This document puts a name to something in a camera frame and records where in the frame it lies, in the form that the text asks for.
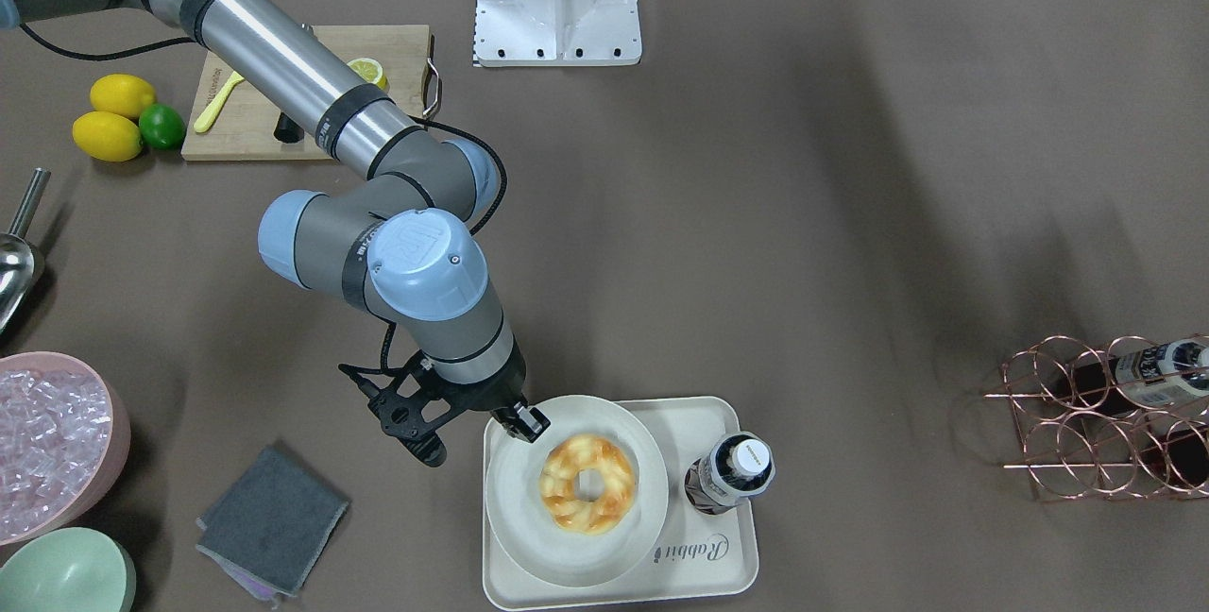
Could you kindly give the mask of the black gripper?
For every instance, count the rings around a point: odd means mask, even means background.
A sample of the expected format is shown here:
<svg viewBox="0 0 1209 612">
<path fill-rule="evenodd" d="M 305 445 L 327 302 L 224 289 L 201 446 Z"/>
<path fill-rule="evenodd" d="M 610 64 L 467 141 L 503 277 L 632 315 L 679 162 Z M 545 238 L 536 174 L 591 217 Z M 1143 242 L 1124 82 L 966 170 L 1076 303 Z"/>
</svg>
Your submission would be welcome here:
<svg viewBox="0 0 1209 612">
<path fill-rule="evenodd" d="M 449 412 L 436 418 L 440 425 L 465 411 L 476 411 L 490 412 L 508 435 L 525 443 L 536 443 L 549 431 L 550 420 L 528 405 L 523 396 L 527 366 L 519 347 L 510 350 L 501 370 L 476 382 L 455 382 L 441 366 L 449 364 L 434 360 L 430 377 L 436 383 L 436 396 L 449 403 Z"/>
</svg>

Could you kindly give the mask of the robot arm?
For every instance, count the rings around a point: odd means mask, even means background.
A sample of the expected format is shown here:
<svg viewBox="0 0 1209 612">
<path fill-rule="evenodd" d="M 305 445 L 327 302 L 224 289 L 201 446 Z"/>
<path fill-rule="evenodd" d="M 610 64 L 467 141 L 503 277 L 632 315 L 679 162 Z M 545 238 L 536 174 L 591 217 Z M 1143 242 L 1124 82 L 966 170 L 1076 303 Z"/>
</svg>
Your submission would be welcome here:
<svg viewBox="0 0 1209 612">
<path fill-rule="evenodd" d="M 377 364 L 340 366 L 384 434 L 439 466 L 439 431 L 464 412 L 488 412 L 525 443 L 548 431 L 475 241 L 507 187 L 488 144 L 455 128 L 436 139 L 436 122 L 403 111 L 272 0 L 2 0 L 2 27 L 110 8 L 177 28 L 357 177 L 341 194 L 273 200 L 258 246 L 276 275 L 384 323 Z"/>
</svg>

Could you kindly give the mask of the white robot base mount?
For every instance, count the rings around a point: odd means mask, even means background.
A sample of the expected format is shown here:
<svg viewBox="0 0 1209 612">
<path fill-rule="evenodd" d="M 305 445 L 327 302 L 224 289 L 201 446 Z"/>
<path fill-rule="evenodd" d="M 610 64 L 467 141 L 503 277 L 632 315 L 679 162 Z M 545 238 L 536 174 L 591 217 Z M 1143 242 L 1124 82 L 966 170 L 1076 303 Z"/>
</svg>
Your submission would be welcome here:
<svg viewBox="0 0 1209 612">
<path fill-rule="evenodd" d="M 476 0 L 476 67 L 640 64 L 640 0 Z"/>
</svg>

